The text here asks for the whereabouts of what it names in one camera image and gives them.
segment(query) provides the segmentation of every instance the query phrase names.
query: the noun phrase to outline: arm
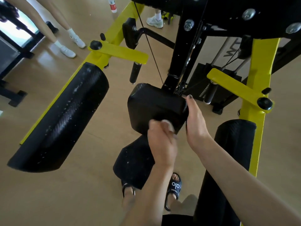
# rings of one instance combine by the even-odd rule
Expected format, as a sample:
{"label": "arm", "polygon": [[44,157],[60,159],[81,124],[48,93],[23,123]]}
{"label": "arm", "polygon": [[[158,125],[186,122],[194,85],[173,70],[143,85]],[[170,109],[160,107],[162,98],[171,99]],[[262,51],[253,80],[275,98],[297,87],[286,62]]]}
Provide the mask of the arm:
{"label": "arm", "polygon": [[167,187],[177,155],[174,131],[166,122],[150,121],[148,142],[155,159],[151,173],[122,226],[160,226]]}
{"label": "arm", "polygon": [[300,216],[237,163],[209,135],[200,109],[187,98],[187,140],[244,225],[301,225]]}

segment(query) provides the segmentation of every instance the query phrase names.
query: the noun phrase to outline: forearm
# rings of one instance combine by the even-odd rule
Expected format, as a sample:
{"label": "forearm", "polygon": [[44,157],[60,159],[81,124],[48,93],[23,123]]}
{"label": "forearm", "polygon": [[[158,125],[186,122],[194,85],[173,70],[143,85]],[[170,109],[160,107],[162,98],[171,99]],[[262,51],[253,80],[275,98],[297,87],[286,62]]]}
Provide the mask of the forearm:
{"label": "forearm", "polygon": [[123,226],[161,225],[167,187],[172,167],[154,165],[152,171],[137,194],[135,203],[123,220]]}
{"label": "forearm", "polygon": [[245,225],[300,225],[299,216],[237,163],[212,138],[195,149]]}

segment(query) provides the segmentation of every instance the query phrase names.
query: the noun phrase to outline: person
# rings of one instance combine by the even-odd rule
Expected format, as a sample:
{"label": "person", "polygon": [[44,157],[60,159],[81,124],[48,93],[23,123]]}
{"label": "person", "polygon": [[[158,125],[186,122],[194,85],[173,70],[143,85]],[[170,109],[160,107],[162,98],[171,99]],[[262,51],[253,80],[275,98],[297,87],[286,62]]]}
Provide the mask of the person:
{"label": "person", "polygon": [[162,16],[161,16],[161,10],[156,9],[155,15],[153,17],[147,18],[146,23],[149,26],[154,26],[158,29],[163,28],[163,20],[162,20]]}
{"label": "person", "polygon": [[[242,224],[301,225],[301,217],[293,209],[213,140],[191,95],[186,97],[186,101],[189,108],[186,123],[188,144],[218,184]],[[121,225],[186,225],[187,215],[193,215],[191,210],[194,210],[197,198],[190,195],[182,203],[177,200],[182,184],[179,175],[173,172],[177,142],[168,121],[149,122],[148,142],[155,164],[137,197],[131,186],[123,184],[122,206],[127,213]],[[171,214],[162,216],[164,207],[170,209]]]}
{"label": "person", "polygon": [[[75,52],[68,49],[66,46],[62,45],[44,20],[41,18],[36,9],[27,0],[6,0],[11,5],[22,11],[28,18],[36,25],[43,35],[45,35],[52,43],[54,43],[61,53],[69,58],[74,58],[76,56]],[[76,43],[80,48],[85,48],[85,43],[79,38],[79,36],[73,31],[73,29],[68,24],[67,20],[64,18],[62,12],[55,6],[52,0],[36,0],[45,9],[47,9],[55,20],[65,29],[70,35],[71,40]]]}

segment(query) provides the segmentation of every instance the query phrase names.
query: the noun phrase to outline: brown floor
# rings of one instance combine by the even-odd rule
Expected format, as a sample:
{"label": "brown floor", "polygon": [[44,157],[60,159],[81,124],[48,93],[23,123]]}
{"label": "brown floor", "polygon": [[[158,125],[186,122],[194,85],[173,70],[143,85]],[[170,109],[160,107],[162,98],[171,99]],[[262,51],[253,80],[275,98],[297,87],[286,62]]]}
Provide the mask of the brown floor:
{"label": "brown floor", "polygon": [[[106,32],[114,20],[115,15],[111,13],[107,0],[54,1],[86,44],[97,39],[101,32]],[[129,2],[115,1],[119,12]],[[31,2],[44,20],[50,20],[59,28],[57,37],[62,44],[73,49],[77,57],[65,57],[44,39],[35,48],[35,57],[23,60],[6,78],[11,87],[24,90],[28,95],[17,108],[9,106],[8,99],[0,98],[0,110],[4,111],[0,117],[0,224],[116,225],[122,215],[122,193],[120,180],[114,175],[112,166],[120,150],[139,136],[130,126],[126,105],[133,89],[129,82],[132,62],[111,58],[110,67],[105,70],[110,83],[108,94],[59,170],[29,174],[6,166],[18,149],[19,141],[89,53],[88,49],[82,50],[73,44],[68,33],[45,9]],[[153,13],[153,9],[145,8],[142,14],[145,26],[146,18]],[[163,29],[153,30],[175,41],[178,22],[179,17],[170,26],[165,24]],[[151,38],[150,43],[165,79],[172,49]],[[198,61],[211,62],[222,43],[221,38],[206,41]],[[137,49],[150,55],[137,82],[161,87],[145,37],[141,38]],[[276,101],[276,106],[266,116],[258,179],[301,213],[300,60],[298,57],[272,77],[270,98]],[[241,101],[230,104],[221,116],[212,113],[210,106],[199,105],[208,129],[214,135],[218,125],[237,118]],[[183,179],[180,200],[189,194],[198,195],[205,169],[189,148],[183,129],[179,133],[175,171]]]}

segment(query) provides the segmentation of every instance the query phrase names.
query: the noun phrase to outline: handle grip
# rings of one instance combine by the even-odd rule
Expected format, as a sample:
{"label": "handle grip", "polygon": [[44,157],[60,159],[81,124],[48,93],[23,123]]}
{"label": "handle grip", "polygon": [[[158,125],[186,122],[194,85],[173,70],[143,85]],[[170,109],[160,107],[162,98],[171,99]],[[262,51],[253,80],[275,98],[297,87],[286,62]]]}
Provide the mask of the handle grip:
{"label": "handle grip", "polygon": [[141,65],[142,65],[141,63],[134,62],[131,76],[130,76],[130,83],[132,84],[136,83],[139,71],[141,69]]}
{"label": "handle grip", "polygon": [[218,87],[218,84],[214,83],[214,82],[210,82],[209,83],[209,86],[208,86],[208,89],[207,89],[207,92],[206,92],[206,95],[205,95],[205,98],[204,98],[204,103],[205,104],[210,104],[213,97],[214,97],[214,94],[217,90],[217,87]]}

